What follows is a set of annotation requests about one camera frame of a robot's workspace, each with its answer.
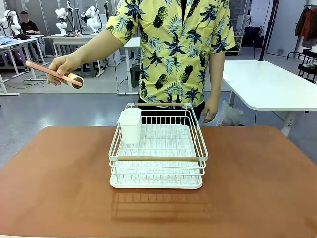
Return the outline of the person's right hand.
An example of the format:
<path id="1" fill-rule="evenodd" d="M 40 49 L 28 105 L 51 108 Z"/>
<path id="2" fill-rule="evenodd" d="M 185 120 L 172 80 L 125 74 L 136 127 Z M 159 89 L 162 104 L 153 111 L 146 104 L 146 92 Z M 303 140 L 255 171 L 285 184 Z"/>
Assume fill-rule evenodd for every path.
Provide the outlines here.
<path id="1" fill-rule="evenodd" d="M 76 64 L 73 62 L 73 57 L 71 55 L 64 55 L 56 57 L 49 65 L 48 69 L 56 71 L 58 74 L 65 75 L 71 73 L 76 67 Z M 48 75 L 47 84 L 52 84 L 54 86 L 61 85 L 61 80 L 57 77 Z"/>

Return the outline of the person's left hand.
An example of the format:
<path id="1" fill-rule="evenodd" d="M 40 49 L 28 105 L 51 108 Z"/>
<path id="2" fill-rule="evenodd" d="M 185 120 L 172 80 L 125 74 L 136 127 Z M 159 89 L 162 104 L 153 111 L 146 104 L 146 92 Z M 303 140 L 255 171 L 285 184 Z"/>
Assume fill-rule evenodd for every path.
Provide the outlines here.
<path id="1" fill-rule="evenodd" d="M 218 112 L 219 98 L 210 96 L 205 103 L 203 123 L 209 123 L 214 120 Z"/>

